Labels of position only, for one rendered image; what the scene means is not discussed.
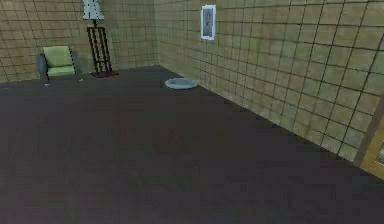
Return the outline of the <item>round grey floor cushion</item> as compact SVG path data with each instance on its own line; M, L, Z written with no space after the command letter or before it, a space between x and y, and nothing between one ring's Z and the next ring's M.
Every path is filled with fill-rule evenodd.
M176 90L193 89L198 86L194 80L189 78L171 78L165 82L165 85Z

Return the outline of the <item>white framed wall picture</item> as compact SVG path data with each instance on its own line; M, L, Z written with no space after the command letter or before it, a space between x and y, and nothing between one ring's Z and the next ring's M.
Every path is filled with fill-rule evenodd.
M201 7L200 36L202 40L213 40L215 38L216 6L204 5Z

